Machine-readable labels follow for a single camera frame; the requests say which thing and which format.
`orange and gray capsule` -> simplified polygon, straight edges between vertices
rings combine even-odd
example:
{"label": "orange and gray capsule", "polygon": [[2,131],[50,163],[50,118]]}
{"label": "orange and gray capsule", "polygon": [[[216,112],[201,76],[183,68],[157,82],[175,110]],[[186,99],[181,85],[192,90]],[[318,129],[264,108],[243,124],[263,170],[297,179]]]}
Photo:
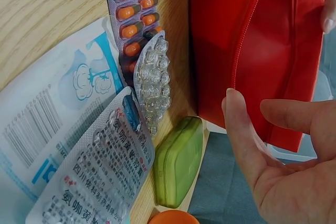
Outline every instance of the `orange and gray capsule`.
{"label": "orange and gray capsule", "polygon": [[147,39],[150,40],[151,38],[153,38],[155,35],[157,35],[159,32],[162,31],[162,27],[161,26],[157,26],[155,27],[153,30],[151,31],[146,31],[143,36]]}
{"label": "orange and gray capsule", "polygon": [[128,70],[131,72],[131,73],[134,73],[134,69],[135,69],[135,65],[137,64],[136,63],[137,61],[131,63],[128,67]]}
{"label": "orange and gray capsule", "polygon": [[159,0],[140,0],[140,5],[143,9],[148,9],[156,4],[158,4]]}
{"label": "orange and gray capsule", "polygon": [[148,40],[141,38],[137,42],[130,43],[125,47],[125,55],[128,57],[134,57],[139,54],[142,48],[147,44]]}
{"label": "orange and gray capsule", "polygon": [[146,16],[142,17],[142,22],[145,24],[145,26],[149,26],[150,24],[154,23],[155,21],[158,21],[160,19],[159,13],[152,13]]}
{"label": "orange and gray capsule", "polygon": [[121,30],[121,38],[130,39],[143,29],[143,23],[138,21],[133,25],[127,26]]}
{"label": "orange and gray capsule", "polygon": [[130,73],[134,73],[134,69],[135,69],[135,65],[137,64],[136,63],[137,61],[134,61],[130,64],[125,64],[123,67],[122,67],[122,71],[125,73],[127,72],[130,72]]}
{"label": "orange and gray capsule", "polygon": [[134,5],[130,5],[127,7],[123,7],[118,10],[117,18],[118,19],[128,19],[130,17],[133,17],[139,11],[141,11],[141,5],[139,4],[134,4]]}

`wooden table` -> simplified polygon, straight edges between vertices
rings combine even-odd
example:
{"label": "wooden table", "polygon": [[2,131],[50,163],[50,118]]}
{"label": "wooden table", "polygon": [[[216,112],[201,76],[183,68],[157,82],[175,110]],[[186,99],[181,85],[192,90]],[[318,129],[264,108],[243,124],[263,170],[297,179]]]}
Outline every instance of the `wooden table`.
{"label": "wooden table", "polygon": [[[155,146],[182,117],[195,115],[188,61],[188,0],[160,0],[158,9],[170,43],[172,106],[153,140]],[[1,0],[0,90],[61,40],[107,14],[106,0]],[[181,206],[184,210],[191,193]],[[132,208],[131,223],[146,223],[154,206],[151,171]]]}

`medicine blister pack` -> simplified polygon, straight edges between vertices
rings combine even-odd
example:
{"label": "medicine blister pack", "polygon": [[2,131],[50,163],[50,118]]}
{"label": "medicine blister pack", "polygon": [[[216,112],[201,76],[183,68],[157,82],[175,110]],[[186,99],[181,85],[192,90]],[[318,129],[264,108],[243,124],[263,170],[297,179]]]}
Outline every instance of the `medicine blister pack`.
{"label": "medicine blister pack", "polygon": [[124,88],[62,162],[26,223],[124,223],[154,161],[144,122]]}
{"label": "medicine blister pack", "polygon": [[152,136],[171,105],[167,50],[165,31],[161,31],[143,48],[134,69],[134,89]]}
{"label": "medicine blister pack", "polygon": [[114,37],[119,49],[119,63],[126,83],[133,86],[136,60],[143,47],[158,32],[159,0],[107,0]]}

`red pouch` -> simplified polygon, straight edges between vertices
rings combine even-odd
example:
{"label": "red pouch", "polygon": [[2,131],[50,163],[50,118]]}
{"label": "red pouch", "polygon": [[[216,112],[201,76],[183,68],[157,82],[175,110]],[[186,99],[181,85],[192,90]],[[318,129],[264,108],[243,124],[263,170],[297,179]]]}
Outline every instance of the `red pouch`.
{"label": "red pouch", "polygon": [[268,123],[263,99],[311,101],[324,0],[191,0],[199,116],[225,127],[221,101],[240,91],[261,139],[297,152],[302,133]]}

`green plastic case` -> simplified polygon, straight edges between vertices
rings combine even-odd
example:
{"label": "green plastic case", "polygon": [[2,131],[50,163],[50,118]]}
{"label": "green plastic case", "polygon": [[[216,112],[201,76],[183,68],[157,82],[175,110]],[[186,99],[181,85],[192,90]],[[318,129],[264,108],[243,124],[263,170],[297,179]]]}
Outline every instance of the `green plastic case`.
{"label": "green plastic case", "polygon": [[188,193],[200,166],[202,120],[185,117],[166,137],[155,154],[154,178],[159,205],[177,208]]}

